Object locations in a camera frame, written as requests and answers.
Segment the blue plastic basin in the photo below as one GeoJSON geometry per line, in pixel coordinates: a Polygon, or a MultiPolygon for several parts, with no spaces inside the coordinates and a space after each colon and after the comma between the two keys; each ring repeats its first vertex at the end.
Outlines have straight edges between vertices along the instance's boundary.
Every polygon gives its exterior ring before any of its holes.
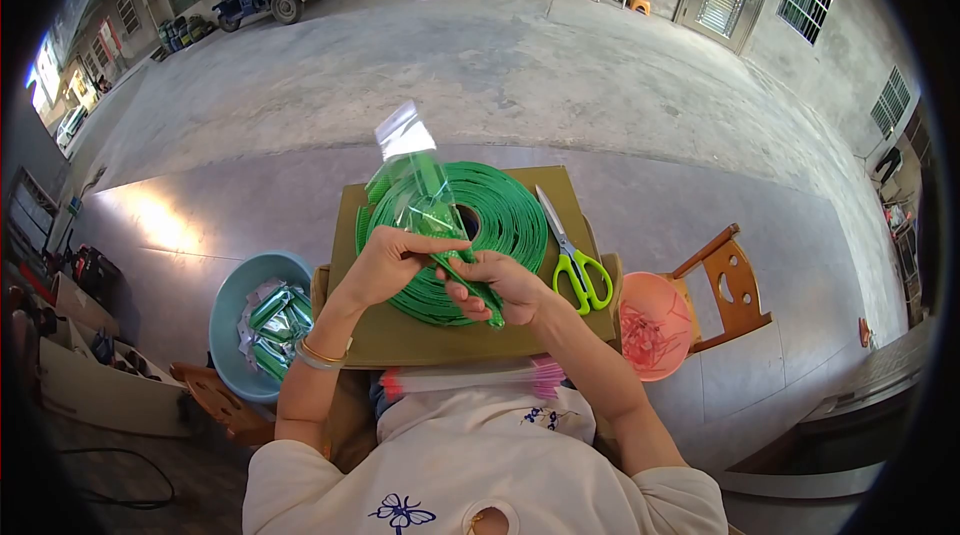
{"type": "Polygon", "coordinates": [[[264,281],[277,277],[291,285],[300,285],[310,295],[313,268],[302,257],[290,252],[264,252],[251,256],[233,269],[220,285],[210,311],[210,356],[222,381],[236,395],[255,403],[275,403],[281,384],[263,371],[254,372],[237,346],[237,323],[247,307],[247,295],[264,281]]]}

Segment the orange stool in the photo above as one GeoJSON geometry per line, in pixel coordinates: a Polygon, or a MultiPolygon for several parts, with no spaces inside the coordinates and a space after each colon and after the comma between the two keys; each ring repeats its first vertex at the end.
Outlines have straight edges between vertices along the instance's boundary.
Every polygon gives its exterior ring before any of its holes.
{"type": "Polygon", "coordinates": [[[643,8],[643,13],[650,15],[650,0],[627,0],[627,7],[631,12],[636,12],[637,8],[643,8]]]}

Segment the white car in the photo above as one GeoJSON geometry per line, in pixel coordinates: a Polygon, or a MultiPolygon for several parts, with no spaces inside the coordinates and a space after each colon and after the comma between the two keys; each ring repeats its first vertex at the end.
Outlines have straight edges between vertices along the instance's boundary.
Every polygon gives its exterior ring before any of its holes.
{"type": "Polygon", "coordinates": [[[77,106],[71,109],[67,115],[63,117],[63,120],[60,121],[60,126],[56,127],[56,144],[59,145],[62,150],[66,150],[67,143],[70,142],[73,135],[77,134],[80,125],[84,123],[86,118],[87,109],[83,106],[77,106]]]}

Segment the green ribbon roll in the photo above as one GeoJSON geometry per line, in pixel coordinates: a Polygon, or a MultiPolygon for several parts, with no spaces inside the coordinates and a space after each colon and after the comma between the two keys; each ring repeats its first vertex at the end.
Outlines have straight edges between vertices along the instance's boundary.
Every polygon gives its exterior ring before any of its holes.
{"type": "MultiPolygon", "coordinates": [[[[475,162],[445,164],[450,191],[456,205],[476,214],[479,229],[472,243],[474,252],[493,250],[510,255],[532,273],[540,269],[546,253],[547,226],[540,202],[517,180],[497,168],[475,162]]],[[[356,252],[379,225],[395,226],[397,204],[417,191],[414,175],[397,181],[376,204],[372,213],[361,207],[357,213],[356,252]]],[[[390,298],[400,311],[431,325],[469,325],[466,318],[434,276],[425,268],[410,284],[390,298]]]]}

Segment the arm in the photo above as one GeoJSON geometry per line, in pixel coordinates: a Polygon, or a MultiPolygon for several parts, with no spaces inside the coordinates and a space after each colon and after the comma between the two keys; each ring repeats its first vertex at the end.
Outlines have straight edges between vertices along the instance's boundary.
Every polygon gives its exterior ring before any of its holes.
{"type": "MultiPolygon", "coordinates": [[[[488,282],[503,298],[507,322],[530,325],[534,336],[576,383],[577,390],[613,426],[628,475],[655,467],[687,465],[633,369],[594,335],[567,300],[510,257],[480,252],[477,259],[476,264],[454,260],[451,268],[467,280],[488,282]]],[[[446,290],[468,318],[488,318],[490,311],[483,302],[468,297],[462,285],[449,280],[446,290]]]]}
{"type": "MultiPolygon", "coordinates": [[[[387,301],[407,286],[429,253],[464,250],[470,241],[435,239],[389,227],[377,227],[343,281],[330,294],[307,335],[310,349],[331,358],[347,352],[354,326],[369,306],[387,301]]],[[[276,439],[293,439],[321,451],[324,420],[330,413],[337,370],[317,370],[299,358],[280,386],[276,403],[276,439]]]]}

